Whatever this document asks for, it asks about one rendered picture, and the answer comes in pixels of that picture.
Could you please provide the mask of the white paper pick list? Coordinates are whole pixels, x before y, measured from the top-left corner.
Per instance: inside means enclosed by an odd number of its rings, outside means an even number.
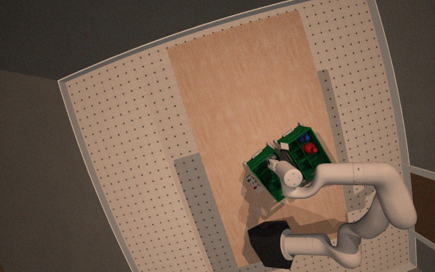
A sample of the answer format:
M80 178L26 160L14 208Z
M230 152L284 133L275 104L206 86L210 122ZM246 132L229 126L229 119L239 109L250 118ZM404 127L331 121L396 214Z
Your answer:
M245 176L245 178L258 194L264 191L264 188L261 186L261 184L255 179L255 177L251 173Z

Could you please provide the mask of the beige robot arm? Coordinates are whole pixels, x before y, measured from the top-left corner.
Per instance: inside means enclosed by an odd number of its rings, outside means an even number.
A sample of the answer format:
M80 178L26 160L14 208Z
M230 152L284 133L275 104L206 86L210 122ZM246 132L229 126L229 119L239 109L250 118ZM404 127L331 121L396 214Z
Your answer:
M354 269L362 261L362 238L377 237L389 224L402 230L416 224L417 213L409 190L392 165L379 161L319 164L313 182L299 187L302 173L285 160L288 144L280 143L279 150L280 159L274 171L286 198L310 198L325 185L372 185L376 190L367 213L358 221L339 227L336 246L324 233L294 234L285 229L280 247L286 260L294 259L295 255L328 256L342 267Z

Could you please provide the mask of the green crate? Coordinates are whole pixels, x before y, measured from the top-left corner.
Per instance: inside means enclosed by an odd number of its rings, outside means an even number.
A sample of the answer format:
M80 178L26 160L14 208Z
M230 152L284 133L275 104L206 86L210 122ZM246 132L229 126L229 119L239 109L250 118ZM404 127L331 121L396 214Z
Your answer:
M267 145L262 152L260 152L256 157L250 159L247 164L252 173L256 174L254 174L256 178L264 183L263 184L260 181L262 185L269 191L269 193L273 197L280 197L282 196L282 186L280 180L278 180L279 177L272 170L270 170L268 164L265 163L265 159L267 159L274 152L276 152L276 150ZM276 156L277 159L280 159L280 155L277 152Z
M301 132L301 133L300 133ZM310 139L307 142L314 143L317 148L317 152L313 154L307 154L305 153L301 146L303 146L305 143L298 142L296 139L303 135L305 132L308 132ZM298 134L299 133L299 134ZM317 165L319 164L325 164L329 162L329 157L326 154L325 150L323 149L321 143L319 142L318 138L316 137L315 133L311 129L311 127L306 126L298 126L294 128L294 131L286 135L285 137L280 138L277 140L278 144L280 143L287 143L289 144L289 151L287 153L287 158L289 161L293 162L293 165L295 168L297 168L303 175L303 177L310 176L313 172L315 172L315 169Z

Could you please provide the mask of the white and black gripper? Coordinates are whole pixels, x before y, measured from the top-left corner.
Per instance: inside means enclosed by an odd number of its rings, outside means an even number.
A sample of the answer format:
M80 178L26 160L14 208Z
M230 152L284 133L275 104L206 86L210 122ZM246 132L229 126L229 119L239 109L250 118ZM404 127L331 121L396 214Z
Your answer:
M274 168L276 168L276 164L279 162L279 160L276 158L275 160L270 158L269 160L266 160L265 163L268 164L268 167L270 170L274 171Z

